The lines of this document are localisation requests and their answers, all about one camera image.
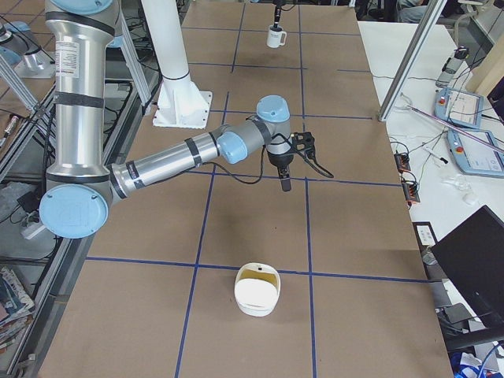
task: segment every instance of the label sticker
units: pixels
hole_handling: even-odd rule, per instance
[[[56,76],[79,79],[80,46],[75,42],[56,42]]]

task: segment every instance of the person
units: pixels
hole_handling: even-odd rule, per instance
[[[427,2],[428,1],[425,0],[397,0],[397,21],[418,24],[425,14]],[[457,0],[448,0],[443,8],[442,15],[444,17],[449,17],[456,13],[458,8],[459,6]]]

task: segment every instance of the black tape band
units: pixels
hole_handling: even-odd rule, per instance
[[[271,143],[271,134],[268,130],[268,126],[266,126],[266,124],[262,120],[259,120],[257,118],[254,118],[251,121],[254,122],[254,124],[258,128],[259,132],[262,135],[262,138],[265,141],[265,144],[270,144]]]
[[[128,196],[123,192],[123,190],[119,186],[119,182],[117,181],[116,175],[113,174],[112,165],[107,165],[107,169],[110,171],[110,183],[112,184],[112,187],[116,191],[119,198],[121,199],[127,198]]]
[[[164,77],[165,79],[168,79],[168,80],[181,80],[181,79],[183,79],[184,77],[186,77],[187,75],[189,75],[189,71],[187,71],[187,73],[186,73],[184,76],[177,77],[177,78],[175,78],[175,79],[172,79],[171,77],[167,77],[167,76],[165,76],[165,75],[163,75],[163,77]]]
[[[113,27],[107,24],[103,24],[100,21],[93,20],[92,18],[79,16],[78,14],[66,13],[66,12],[47,12],[46,20],[63,20],[63,21],[71,21],[76,24],[91,26],[92,28],[99,29],[104,31],[105,33],[114,36],[116,34]]]
[[[59,176],[52,173],[46,173],[48,180],[57,183],[104,183],[109,180],[109,175],[105,176],[92,176],[92,177],[73,177],[73,176]]]
[[[143,181],[140,179],[140,174],[139,171],[136,169],[136,165],[134,161],[128,161],[126,163],[126,168],[128,169],[129,176],[133,180],[133,184],[137,189],[142,189],[145,187],[145,184]]]
[[[192,158],[195,161],[195,166],[199,167],[203,163],[203,160],[202,157],[199,156],[199,150],[198,147],[196,146],[195,141],[192,140],[192,138],[189,138],[184,140],[184,142],[187,144],[187,148],[192,154]]]
[[[88,108],[103,108],[103,98],[86,96],[85,94],[54,92],[54,103],[69,106],[87,106]]]

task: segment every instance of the cardboard table surface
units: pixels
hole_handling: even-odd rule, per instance
[[[296,159],[283,193],[269,163],[251,186],[205,165],[116,205],[40,377],[451,375],[385,126],[373,120],[354,10],[296,6],[282,14],[287,45],[272,51],[273,9],[191,3],[184,42],[193,81],[214,93],[207,130],[283,95],[292,130],[313,133],[335,179]],[[155,128],[152,116],[128,159],[201,132]],[[252,180],[259,161],[226,166]],[[241,313],[233,295],[250,261],[281,276],[264,318]]]

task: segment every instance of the white mug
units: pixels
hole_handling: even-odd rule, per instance
[[[272,49],[276,49],[279,46],[285,45],[285,40],[287,39],[287,33],[279,26],[274,28],[273,25],[269,25],[268,39],[266,45]]]

